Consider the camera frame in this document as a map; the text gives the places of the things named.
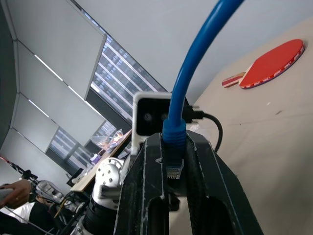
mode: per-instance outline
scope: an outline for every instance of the wooden table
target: wooden table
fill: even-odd
[[[266,235],[313,234],[312,25],[310,18],[227,66],[196,102],[222,123],[218,154],[238,176]],[[274,80],[250,90],[222,87],[223,79],[296,38],[306,43],[303,55]],[[216,145],[213,122],[200,121],[196,132]],[[186,200],[170,218],[170,234],[192,234]]]
[[[85,175],[79,182],[77,182],[70,190],[76,191],[76,192],[83,192],[86,189],[86,187],[90,184],[90,182],[95,178],[97,168],[99,167],[101,162],[106,158],[114,156],[117,153],[117,151],[121,150],[121,148],[124,149],[125,148],[125,142],[130,139],[131,133],[132,133],[132,131],[127,132],[124,135],[124,137],[123,137],[124,139],[121,141],[121,143],[111,153],[105,152],[102,155],[101,160],[94,166],[94,168],[87,175]]]

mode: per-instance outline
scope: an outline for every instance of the clutter on desk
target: clutter on desk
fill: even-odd
[[[97,146],[104,149],[106,152],[111,153],[119,143],[123,140],[122,129],[118,130],[113,137],[110,136],[92,136],[91,141]]]

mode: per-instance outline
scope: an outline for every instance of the person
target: person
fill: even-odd
[[[27,180],[19,180],[0,187],[2,188],[11,188],[13,191],[0,201],[0,209],[3,206],[16,209],[28,202],[32,186]],[[42,233],[32,225],[21,223],[16,218],[0,212],[0,234],[41,235]]]

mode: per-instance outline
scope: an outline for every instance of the white sleeve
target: white sleeve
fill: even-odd
[[[20,217],[22,217],[24,220],[28,221],[29,220],[29,215],[31,210],[33,209],[34,206],[34,202],[32,203],[25,203],[24,205],[16,208],[13,212],[15,214],[18,214]],[[10,213],[9,216],[16,218],[19,222],[21,223],[26,223],[24,220],[22,220],[21,218],[19,218],[18,216],[14,215],[13,213]]]

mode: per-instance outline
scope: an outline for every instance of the robotic arm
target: robotic arm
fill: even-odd
[[[164,103],[158,94],[147,97],[145,108],[135,102],[135,161],[123,167],[128,170],[125,179],[115,162],[98,169],[77,234],[168,235],[169,211],[178,209],[178,196],[187,197],[193,235],[263,234],[237,177],[207,139],[186,131],[183,111],[197,65],[242,1],[217,3],[187,53],[165,108],[168,112],[160,108]],[[150,126],[137,125],[140,117]]]

